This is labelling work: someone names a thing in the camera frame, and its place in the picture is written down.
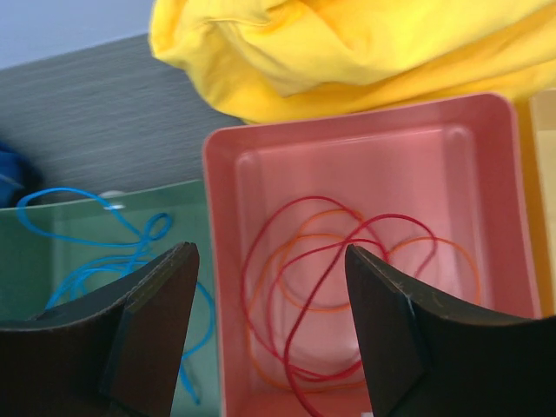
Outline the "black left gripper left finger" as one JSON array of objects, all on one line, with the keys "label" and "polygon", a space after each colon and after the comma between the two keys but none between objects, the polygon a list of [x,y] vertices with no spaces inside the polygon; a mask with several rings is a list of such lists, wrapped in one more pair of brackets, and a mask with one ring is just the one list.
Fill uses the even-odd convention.
[{"label": "black left gripper left finger", "polygon": [[2,415],[169,415],[199,266],[181,242],[76,301],[3,321]]}]

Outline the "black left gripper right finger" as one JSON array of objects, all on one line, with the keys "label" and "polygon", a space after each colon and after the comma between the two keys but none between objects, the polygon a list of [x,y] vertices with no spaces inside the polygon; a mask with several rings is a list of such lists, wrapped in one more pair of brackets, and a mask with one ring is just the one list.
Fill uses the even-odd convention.
[{"label": "black left gripper right finger", "polygon": [[553,317],[474,305],[355,245],[345,272],[374,415],[554,415]]}]

